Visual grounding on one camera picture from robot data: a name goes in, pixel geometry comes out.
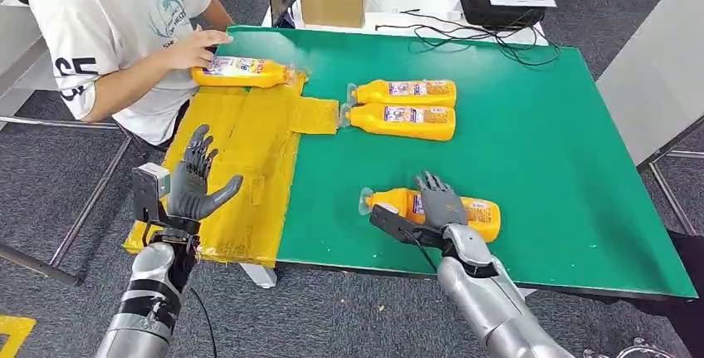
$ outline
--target robotic arm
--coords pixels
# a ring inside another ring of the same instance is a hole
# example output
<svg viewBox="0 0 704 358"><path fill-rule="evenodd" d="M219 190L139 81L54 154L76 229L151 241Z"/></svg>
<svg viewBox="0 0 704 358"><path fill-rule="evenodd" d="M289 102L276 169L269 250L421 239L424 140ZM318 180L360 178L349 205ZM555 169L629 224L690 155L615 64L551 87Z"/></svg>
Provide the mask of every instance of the robotic arm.
<svg viewBox="0 0 704 358"><path fill-rule="evenodd" d="M207 125L195 130L173 177L152 163L132 169L134 214L147 223L145 246L134 259L130 284L96 358L166 356L190 273L198 261L199 220L225 204L242 185L242 176L236 175L222 189L206 194L208 173L218 153L213 150L206 155L213 142L212 136L204 139L207 132ZM167 194L169 214L159 202ZM163 229L146 243L153 223Z"/></svg>
<svg viewBox="0 0 704 358"><path fill-rule="evenodd" d="M442 250L440 286L492 357L573 358L540 327L501 262L466 225L467 214L452 187L428 172L417 181L425 224L379 205L369 221L402 243Z"/></svg>

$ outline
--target yellow tape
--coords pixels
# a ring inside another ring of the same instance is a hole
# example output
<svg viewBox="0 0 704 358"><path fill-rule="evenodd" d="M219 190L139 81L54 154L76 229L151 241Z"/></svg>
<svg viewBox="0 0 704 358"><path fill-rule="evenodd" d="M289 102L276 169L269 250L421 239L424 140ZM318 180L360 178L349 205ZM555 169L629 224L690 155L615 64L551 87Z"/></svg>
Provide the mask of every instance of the yellow tape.
<svg viewBox="0 0 704 358"><path fill-rule="evenodd" d="M163 166L173 170L199 125L211 126L216 156L208 192L235 174L244 176L239 193L201 222L202 259L276 263L288 205L299 132L334 134L337 101L303 98L306 76L272 88L202 87L192 99ZM142 248L144 223L135 223L123 246Z"/></svg>
<svg viewBox="0 0 704 358"><path fill-rule="evenodd" d="M14 357L35 323L37 320L31 318L0 315L0 334L7 335L7 340L0 349L0 358Z"/></svg>
<svg viewBox="0 0 704 358"><path fill-rule="evenodd" d="M302 134L334 134L337 132L339 109L338 101L300 98L291 130Z"/></svg>

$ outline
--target gray carpet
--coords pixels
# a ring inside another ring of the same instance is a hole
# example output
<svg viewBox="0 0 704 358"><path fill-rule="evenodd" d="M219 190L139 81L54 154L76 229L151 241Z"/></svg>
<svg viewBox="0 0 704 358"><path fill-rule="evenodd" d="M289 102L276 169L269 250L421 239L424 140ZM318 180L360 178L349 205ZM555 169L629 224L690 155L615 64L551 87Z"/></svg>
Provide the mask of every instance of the gray carpet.
<svg viewBox="0 0 704 358"><path fill-rule="evenodd" d="M259 24L267 0L222 0L239 22ZM544 24L560 44L579 47L596 79L658 0L557 0ZM19 115L69 119L58 94L38 91ZM51 130L9 125L0 132L0 237L48 259L121 142L111 131ZM704 135L683 142L704 149ZM159 161L156 154L151 157ZM132 223L129 150L104 198L63 266L87 274L65 287L9 262L0 265L0 313L29 316L37 325L22 357L90 356L129 277L132 257L120 246ZM666 159L662 169L699 227L704 168ZM664 223L679 224L650 174L643 182ZM205 262L193 285L213 319L222 357L486 356L436 282L346 272L279 268L279 285L262 290L237 265ZM620 302L536 292L528 304L545 329L576 356L592 348L610 356L636 336L688 356L669 322ZM208 329L189 299L171 350L174 357L211 356Z"/></svg>

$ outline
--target yellow bottle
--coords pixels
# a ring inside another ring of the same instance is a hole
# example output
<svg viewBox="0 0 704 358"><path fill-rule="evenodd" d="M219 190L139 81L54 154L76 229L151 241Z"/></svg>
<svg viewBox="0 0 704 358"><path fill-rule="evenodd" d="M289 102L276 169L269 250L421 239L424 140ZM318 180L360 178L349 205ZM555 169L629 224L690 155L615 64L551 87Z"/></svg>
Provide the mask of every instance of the yellow bottle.
<svg viewBox="0 0 704 358"><path fill-rule="evenodd" d="M501 211L498 204L483 199L460 199L467 211L468 225L479 232L485 241L491 242L496 239L501 229ZM362 193L359 195L359 213L362 215L371 213L375 204L390 211L398 211L398 215L415 223L425 221L420 193L415 190L396 188L375 193L372 189L362 188Z"/></svg>
<svg viewBox="0 0 704 358"><path fill-rule="evenodd" d="M457 100L457 87L450 80L374 80L363 86L347 85L347 100L352 105L377 102L454 107Z"/></svg>
<svg viewBox="0 0 704 358"><path fill-rule="evenodd" d="M373 134L450 140L455 133L455 110L442 106L396 106L369 103L340 106L340 127L353 125Z"/></svg>
<svg viewBox="0 0 704 358"><path fill-rule="evenodd" d="M194 67L193 79L201 86L259 86L269 88L289 82L295 71L269 59L215 56L209 69Z"/></svg>

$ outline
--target green tabletop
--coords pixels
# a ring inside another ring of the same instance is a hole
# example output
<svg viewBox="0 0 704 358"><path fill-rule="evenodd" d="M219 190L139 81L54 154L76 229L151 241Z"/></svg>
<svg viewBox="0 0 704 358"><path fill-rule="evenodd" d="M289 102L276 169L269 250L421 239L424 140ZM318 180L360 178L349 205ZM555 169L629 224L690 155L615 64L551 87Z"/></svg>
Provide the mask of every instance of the green tabletop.
<svg viewBox="0 0 704 358"><path fill-rule="evenodd" d="M344 101L348 83L374 79L457 83L457 128L448 142L355 128L303 135L277 261L432 274L417 247L357 212L362 187L413 187L413 176L428 169L459 194L499 204L501 232L489 248L516 282L697 295L576 49L529 67L488 42L429 51L411 37L229 32L236 41L218 53L307 70L304 96ZM525 58L552 53L536 47ZM439 261L437 251L433 257Z"/></svg>

